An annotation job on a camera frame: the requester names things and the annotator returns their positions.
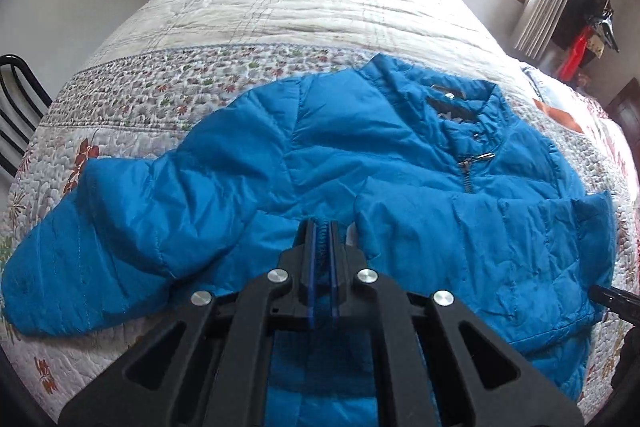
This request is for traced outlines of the blue puffer jacket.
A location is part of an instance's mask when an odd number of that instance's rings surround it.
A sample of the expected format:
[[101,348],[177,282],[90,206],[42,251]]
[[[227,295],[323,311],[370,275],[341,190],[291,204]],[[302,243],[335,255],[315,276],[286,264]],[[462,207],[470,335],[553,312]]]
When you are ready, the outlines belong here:
[[261,426],[382,426],[370,336],[332,317],[331,223],[407,293],[457,297],[577,405],[611,196],[495,84],[382,54],[250,90],[155,159],[89,160],[6,264],[3,313],[29,337],[77,336],[237,294],[307,220],[314,323],[274,332]]

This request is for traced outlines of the dark brown wooden door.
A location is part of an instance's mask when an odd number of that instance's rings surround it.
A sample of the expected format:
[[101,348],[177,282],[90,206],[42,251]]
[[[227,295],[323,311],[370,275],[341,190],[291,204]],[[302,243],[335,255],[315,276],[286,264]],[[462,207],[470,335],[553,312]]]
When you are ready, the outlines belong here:
[[605,107],[608,117],[622,130],[631,150],[634,163],[639,165],[640,156],[640,83],[631,78],[616,97]]

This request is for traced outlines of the black metal chair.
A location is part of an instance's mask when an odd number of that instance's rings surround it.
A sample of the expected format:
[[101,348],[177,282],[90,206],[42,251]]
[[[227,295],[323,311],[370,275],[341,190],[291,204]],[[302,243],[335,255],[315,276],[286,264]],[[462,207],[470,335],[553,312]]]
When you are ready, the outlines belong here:
[[52,98],[25,60],[1,55],[1,172],[14,178]]

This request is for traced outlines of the floral quilted bedspread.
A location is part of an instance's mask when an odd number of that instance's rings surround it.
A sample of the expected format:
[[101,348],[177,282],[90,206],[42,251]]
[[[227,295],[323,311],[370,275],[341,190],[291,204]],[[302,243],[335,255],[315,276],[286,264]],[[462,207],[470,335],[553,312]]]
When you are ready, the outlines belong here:
[[[89,160],[155,159],[250,90],[357,69],[381,54],[495,84],[513,112],[556,145],[589,194],[611,196],[614,268],[599,286],[638,295],[639,184],[627,144],[598,143],[544,113],[519,61],[461,0],[149,1],[66,84],[32,136],[1,225],[1,283],[17,246],[73,190]],[[611,386],[632,325],[591,302],[602,314],[577,399],[582,425],[636,425],[639,380]],[[66,404],[172,312],[86,335],[29,337],[4,316],[1,287],[2,421],[61,426]]]

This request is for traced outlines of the red and black hanging clothes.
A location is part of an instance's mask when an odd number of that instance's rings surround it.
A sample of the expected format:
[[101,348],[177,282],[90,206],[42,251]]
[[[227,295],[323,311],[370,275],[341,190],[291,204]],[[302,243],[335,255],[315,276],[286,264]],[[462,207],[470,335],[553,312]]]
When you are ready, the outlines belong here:
[[620,52],[613,28],[612,0],[568,0],[551,41],[563,52],[563,60],[554,75],[557,80],[571,83],[588,51],[592,39],[597,44]]

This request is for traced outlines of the floral pillow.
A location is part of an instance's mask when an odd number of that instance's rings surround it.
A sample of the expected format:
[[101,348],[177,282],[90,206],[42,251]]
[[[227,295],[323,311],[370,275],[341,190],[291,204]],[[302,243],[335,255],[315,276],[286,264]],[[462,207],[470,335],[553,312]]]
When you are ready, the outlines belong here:
[[536,105],[556,122],[607,146],[624,139],[622,129],[608,118],[594,98],[581,94],[525,62],[519,62],[518,66],[536,92]]

